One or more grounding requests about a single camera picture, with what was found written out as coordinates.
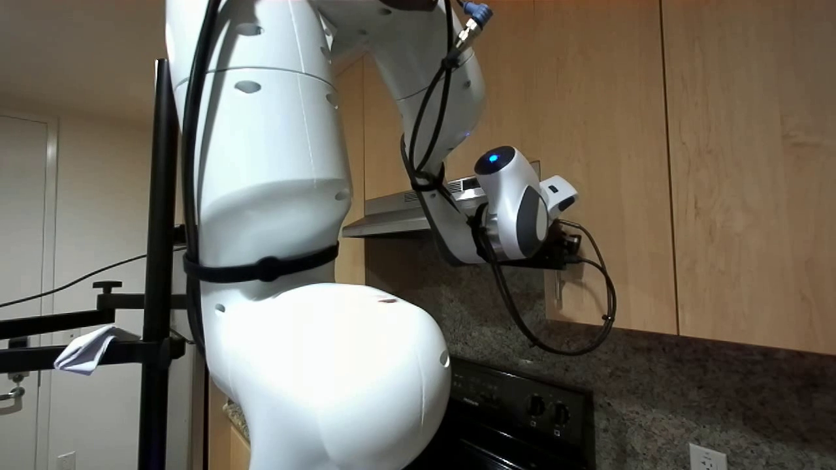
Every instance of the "black stove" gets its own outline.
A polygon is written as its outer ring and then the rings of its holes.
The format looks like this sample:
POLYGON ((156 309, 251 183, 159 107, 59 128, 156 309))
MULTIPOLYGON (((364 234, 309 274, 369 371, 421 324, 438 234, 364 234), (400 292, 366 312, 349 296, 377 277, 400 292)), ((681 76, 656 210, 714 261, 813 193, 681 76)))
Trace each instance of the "black stove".
POLYGON ((407 470, 594 470, 594 394, 453 362, 438 435, 407 470))

